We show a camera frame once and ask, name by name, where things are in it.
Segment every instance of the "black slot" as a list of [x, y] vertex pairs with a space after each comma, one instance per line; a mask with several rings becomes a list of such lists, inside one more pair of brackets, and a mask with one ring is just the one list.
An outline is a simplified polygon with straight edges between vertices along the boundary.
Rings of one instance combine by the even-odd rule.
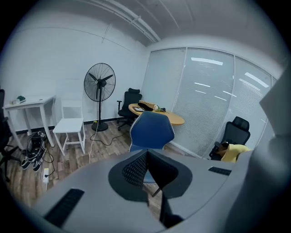
[[231, 173], [231, 170], [227, 170], [227, 169], [223, 169], [223, 168], [219, 168], [219, 167], [211, 167], [208, 169], [211, 172], [215, 172], [221, 175], [226, 175], [229, 176]]
[[61, 227], [70, 213], [73, 211], [84, 191], [70, 189], [66, 195], [50, 210], [45, 219], [57, 227]]

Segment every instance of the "black office chair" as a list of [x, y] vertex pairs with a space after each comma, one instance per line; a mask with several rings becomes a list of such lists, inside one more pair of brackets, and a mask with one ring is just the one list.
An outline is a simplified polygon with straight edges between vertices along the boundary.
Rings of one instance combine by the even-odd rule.
[[120, 109], [120, 103], [122, 101], [118, 100], [118, 115], [121, 117], [125, 117], [125, 120], [117, 120], [117, 123], [123, 122], [121, 126], [118, 127], [118, 130], [120, 130], [121, 127], [124, 125], [132, 125], [134, 122], [135, 118], [138, 116], [134, 113], [132, 113], [129, 109], [128, 106], [130, 104], [136, 104], [141, 100], [142, 95], [139, 94], [140, 90], [132, 89], [129, 88], [128, 91], [124, 93], [124, 103], [122, 106], [122, 109]]
[[221, 143], [215, 142], [215, 145], [209, 154], [211, 160], [221, 160], [221, 156], [215, 154], [215, 151], [223, 142], [245, 145], [251, 136], [249, 128], [249, 122], [239, 116], [236, 116], [233, 122], [227, 122]]
[[16, 151], [18, 147], [14, 147], [10, 151], [5, 150], [5, 147], [13, 147], [13, 146], [7, 145], [7, 143], [9, 142], [9, 138], [11, 136], [11, 132], [7, 123], [8, 118], [4, 117], [4, 112], [3, 112], [4, 96], [5, 96], [4, 90], [0, 90], [0, 152], [3, 156], [0, 161], [0, 166], [4, 163], [5, 179], [7, 182], [9, 182], [10, 179], [7, 177], [8, 160], [15, 160], [20, 163], [20, 159], [12, 156], [13, 152]]

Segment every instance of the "white table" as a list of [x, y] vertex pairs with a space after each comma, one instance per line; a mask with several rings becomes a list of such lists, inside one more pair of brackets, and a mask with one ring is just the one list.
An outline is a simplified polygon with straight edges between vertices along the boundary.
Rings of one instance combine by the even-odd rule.
[[22, 146], [17, 134], [16, 134], [16, 131], [15, 131], [15, 128], [12, 124], [12, 121], [11, 121], [11, 115], [10, 115], [10, 111], [12, 110], [22, 110], [23, 112], [23, 116], [24, 116], [24, 120], [25, 120], [25, 123], [26, 123], [26, 127], [28, 129], [28, 134], [31, 135], [32, 132], [31, 132], [31, 128], [30, 128], [30, 125], [29, 125], [29, 122], [28, 122], [28, 118], [27, 118], [27, 108], [32, 108], [32, 107], [39, 107], [40, 108], [40, 115], [41, 115], [41, 119], [42, 119], [42, 122], [44, 124], [44, 128], [45, 128], [45, 132], [46, 132], [46, 135], [47, 135], [47, 138], [50, 142], [50, 145], [52, 147], [55, 146], [54, 142], [53, 142], [53, 139], [50, 135], [50, 131], [49, 131], [49, 128], [47, 126], [47, 122], [46, 122], [46, 116], [45, 116], [45, 104], [47, 104], [48, 102], [50, 101], [53, 101], [53, 107], [52, 107], [52, 115], [53, 115], [53, 120], [55, 121], [54, 124], [56, 126], [56, 118], [55, 118], [55, 111], [54, 111], [54, 103], [55, 103], [55, 96], [26, 96], [26, 101], [23, 102], [23, 103], [20, 103], [20, 104], [7, 104], [3, 107], [3, 109], [7, 112], [7, 116], [8, 116], [8, 124], [9, 124], [9, 127], [10, 127], [10, 131], [14, 137], [14, 139], [16, 140], [17, 144], [18, 144], [18, 147], [20, 149], [24, 149], [24, 147]]

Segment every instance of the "floor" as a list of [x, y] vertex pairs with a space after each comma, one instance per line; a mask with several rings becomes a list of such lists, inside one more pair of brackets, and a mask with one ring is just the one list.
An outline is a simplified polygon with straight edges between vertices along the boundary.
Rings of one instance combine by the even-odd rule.
[[[129, 150], [131, 138], [129, 135], [129, 126], [125, 126], [121, 129], [121, 131], [117, 131], [117, 122], [107, 122], [108, 130], [99, 132], [96, 136], [96, 139], [101, 139], [104, 143], [110, 144], [111, 139], [115, 136], [122, 135], [113, 140], [110, 146], [105, 146], [101, 142], [94, 142], [92, 145], [92, 153], [90, 155], [90, 162], [98, 162], [102, 159], [115, 157], [120, 154], [126, 153]], [[8, 162], [8, 171], [7, 175], [10, 178], [10, 183], [7, 183], [8, 189], [12, 193], [12, 195], [22, 203], [25, 203], [29, 207], [31, 207], [35, 201], [46, 192], [46, 190], [52, 188], [56, 185], [60, 180], [66, 178], [72, 172], [77, 170], [78, 168], [89, 164], [89, 153], [92, 141], [90, 141], [90, 137], [95, 133], [91, 129], [91, 125], [85, 125], [85, 151], [86, 154], [83, 154], [80, 145], [68, 145], [66, 149], [66, 155], [63, 156], [60, 152], [57, 143], [55, 142], [55, 147], [51, 147], [49, 143], [47, 143], [47, 150], [53, 156], [53, 165], [55, 167], [55, 172], [49, 176], [49, 182], [45, 185], [42, 182], [43, 178], [43, 170], [44, 168], [49, 168], [50, 172], [53, 171], [52, 163], [43, 162], [42, 167], [38, 172], [34, 172], [32, 167], [28, 167], [26, 170], [23, 170], [18, 162], [9, 161]], [[71, 141], [77, 141], [77, 135], [69, 135]], [[19, 135], [19, 138], [24, 146], [27, 144], [27, 134]], [[61, 143], [65, 140], [65, 134], [63, 134], [60, 138]], [[10, 138], [10, 145], [16, 146], [16, 142], [13, 140], [13, 137]], [[167, 144], [164, 147], [164, 150], [170, 151], [172, 153], [176, 153], [178, 155], [187, 155], [181, 149], [173, 146], [172, 144]], [[17, 151], [13, 154], [15, 157], [19, 157], [21, 160], [24, 156], [20, 151]], [[44, 159], [50, 162], [49, 154], [45, 154]], [[149, 193], [149, 203], [150, 210], [153, 214], [158, 218], [160, 215], [161, 208], [161, 192], [159, 192], [154, 198], [151, 197], [158, 189], [157, 185], [147, 185], [144, 187]]]

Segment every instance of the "standing fan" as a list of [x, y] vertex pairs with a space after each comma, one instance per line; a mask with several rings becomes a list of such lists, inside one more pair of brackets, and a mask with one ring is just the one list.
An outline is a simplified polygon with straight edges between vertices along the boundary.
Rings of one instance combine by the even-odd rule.
[[115, 73], [108, 64], [98, 63], [89, 69], [84, 80], [84, 89], [91, 100], [99, 102], [99, 121], [94, 122], [91, 127], [95, 131], [108, 129], [108, 125], [101, 120], [101, 107], [102, 101], [111, 96], [114, 88]]

